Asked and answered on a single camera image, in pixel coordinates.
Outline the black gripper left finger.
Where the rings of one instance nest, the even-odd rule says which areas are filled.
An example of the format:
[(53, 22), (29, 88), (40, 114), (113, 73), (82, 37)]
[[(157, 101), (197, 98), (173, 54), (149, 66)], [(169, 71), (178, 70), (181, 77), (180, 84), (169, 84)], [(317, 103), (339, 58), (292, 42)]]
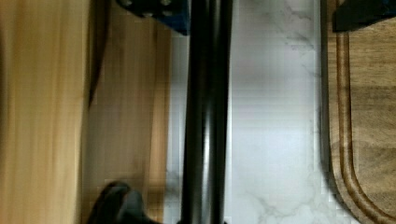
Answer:
[(139, 18), (153, 18), (171, 30), (190, 34), (189, 0), (115, 0)]

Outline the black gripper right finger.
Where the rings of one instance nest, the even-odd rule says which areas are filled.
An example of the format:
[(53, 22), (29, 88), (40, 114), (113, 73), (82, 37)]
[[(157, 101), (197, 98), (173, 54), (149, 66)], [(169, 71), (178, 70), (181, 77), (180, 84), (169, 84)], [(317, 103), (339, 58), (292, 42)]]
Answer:
[(332, 15), (332, 29), (356, 31), (395, 16), (396, 0), (345, 0)]

